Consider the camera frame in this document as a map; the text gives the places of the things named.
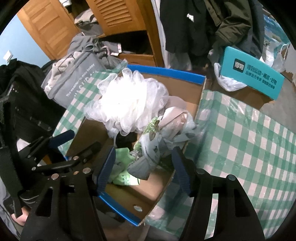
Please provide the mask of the person's left hand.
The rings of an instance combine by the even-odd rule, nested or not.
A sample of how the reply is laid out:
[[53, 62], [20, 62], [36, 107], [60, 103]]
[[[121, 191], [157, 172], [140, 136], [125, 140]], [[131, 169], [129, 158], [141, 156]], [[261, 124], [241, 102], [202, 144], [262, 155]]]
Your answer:
[[15, 214], [13, 213], [11, 217], [17, 224], [19, 224], [20, 226], [24, 226], [29, 214], [30, 214], [30, 210], [27, 209], [26, 207], [22, 207], [21, 216], [16, 217]]

